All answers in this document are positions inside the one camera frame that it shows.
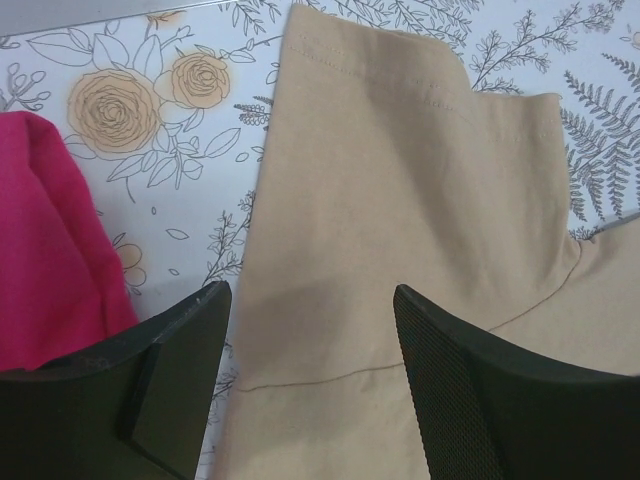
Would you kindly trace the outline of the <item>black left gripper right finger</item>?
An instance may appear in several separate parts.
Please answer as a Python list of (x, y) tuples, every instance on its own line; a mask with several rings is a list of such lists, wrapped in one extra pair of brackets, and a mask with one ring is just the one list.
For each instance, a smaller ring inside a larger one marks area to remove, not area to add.
[(560, 362), (406, 285), (396, 330), (434, 479), (635, 479), (639, 380)]

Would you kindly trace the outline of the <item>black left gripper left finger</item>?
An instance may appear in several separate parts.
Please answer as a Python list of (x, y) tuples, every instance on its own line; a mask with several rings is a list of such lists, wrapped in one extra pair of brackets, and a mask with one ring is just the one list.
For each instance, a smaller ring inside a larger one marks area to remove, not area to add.
[(191, 479), (231, 309), (226, 282), (34, 371), (1, 376), (5, 479)]

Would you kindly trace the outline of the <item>beige t shirt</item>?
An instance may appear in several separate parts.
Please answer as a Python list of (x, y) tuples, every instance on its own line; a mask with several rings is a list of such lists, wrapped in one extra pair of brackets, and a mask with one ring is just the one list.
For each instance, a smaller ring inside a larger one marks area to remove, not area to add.
[(411, 285), (536, 352), (639, 370), (639, 111), (579, 87), (478, 93), (442, 42), (294, 5), (239, 277), (239, 375), (216, 479), (429, 479), (392, 297)]

